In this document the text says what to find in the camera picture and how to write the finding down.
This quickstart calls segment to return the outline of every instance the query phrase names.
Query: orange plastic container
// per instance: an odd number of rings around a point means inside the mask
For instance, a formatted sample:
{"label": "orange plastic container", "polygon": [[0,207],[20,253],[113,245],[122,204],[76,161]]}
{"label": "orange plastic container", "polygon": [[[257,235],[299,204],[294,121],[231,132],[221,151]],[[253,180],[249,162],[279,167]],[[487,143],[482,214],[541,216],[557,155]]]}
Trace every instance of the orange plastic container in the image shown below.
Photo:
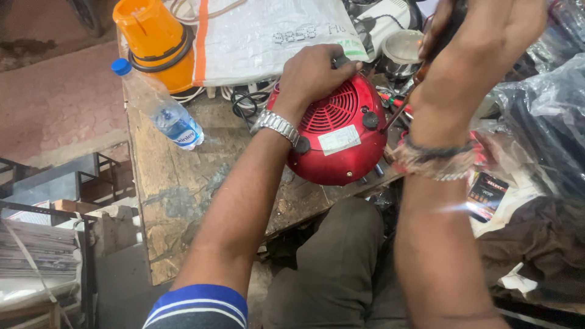
{"label": "orange plastic container", "polygon": [[128,41],[135,69],[162,81],[171,94],[193,87],[193,32],[160,0],[121,0],[112,17]]}

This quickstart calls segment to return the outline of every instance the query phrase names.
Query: blue striped sleeve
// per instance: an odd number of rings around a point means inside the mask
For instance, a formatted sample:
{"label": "blue striped sleeve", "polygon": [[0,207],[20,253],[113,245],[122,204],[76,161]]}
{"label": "blue striped sleeve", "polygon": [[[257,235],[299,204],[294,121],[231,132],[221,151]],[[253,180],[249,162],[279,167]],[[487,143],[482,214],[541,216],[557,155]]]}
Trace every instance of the blue striped sleeve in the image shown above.
{"label": "blue striped sleeve", "polygon": [[162,295],[150,311],[144,328],[162,319],[207,312],[222,314],[242,328],[247,327],[248,307],[242,295],[225,286],[192,285]]}

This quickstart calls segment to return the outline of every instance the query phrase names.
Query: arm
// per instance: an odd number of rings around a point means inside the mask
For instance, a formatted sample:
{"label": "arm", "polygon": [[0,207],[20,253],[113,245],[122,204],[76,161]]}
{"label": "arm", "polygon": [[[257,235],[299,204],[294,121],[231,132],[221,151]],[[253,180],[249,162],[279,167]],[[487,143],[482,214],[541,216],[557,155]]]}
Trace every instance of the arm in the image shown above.
{"label": "arm", "polygon": [[[329,95],[361,63],[332,70],[343,55],[338,44],[306,47],[284,66],[274,113],[297,126],[310,103]],[[218,190],[171,290],[194,284],[221,285],[247,295],[252,262],[260,246],[280,183],[290,142],[262,129]]]}
{"label": "arm", "polygon": [[[448,7],[439,5],[422,57]],[[412,141],[463,146],[475,109],[540,35],[545,17],[540,0],[470,0],[462,27],[412,94]],[[465,203],[464,180],[406,177],[395,261],[415,328],[507,328],[485,286]]]}

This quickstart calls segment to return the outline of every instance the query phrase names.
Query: blue bottle cap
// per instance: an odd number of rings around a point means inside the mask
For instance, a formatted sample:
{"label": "blue bottle cap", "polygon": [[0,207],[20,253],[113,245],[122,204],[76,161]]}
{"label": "blue bottle cap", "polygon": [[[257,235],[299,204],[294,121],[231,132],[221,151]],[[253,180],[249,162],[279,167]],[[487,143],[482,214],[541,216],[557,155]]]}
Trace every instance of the blue bottle cap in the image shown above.
{"label": "blue bottle cap", "polygon": [[123,76],[132,70],[132,65],[126,59],[117,59],[112,63],[112,71],[119,76]]}

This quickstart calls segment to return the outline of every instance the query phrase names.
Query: heater grille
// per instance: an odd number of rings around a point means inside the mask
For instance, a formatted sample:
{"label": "heater grille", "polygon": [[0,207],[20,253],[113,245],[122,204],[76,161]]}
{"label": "heater grille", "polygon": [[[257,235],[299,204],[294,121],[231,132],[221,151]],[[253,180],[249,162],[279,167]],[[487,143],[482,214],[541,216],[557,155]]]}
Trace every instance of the heater grille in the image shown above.
{"label": "heater grille", "polygon": [[357,91],[349,80],[345,81],[328,98],[309,106],[299,130],[325,133],[344,127],[357,112],[357,107]]}

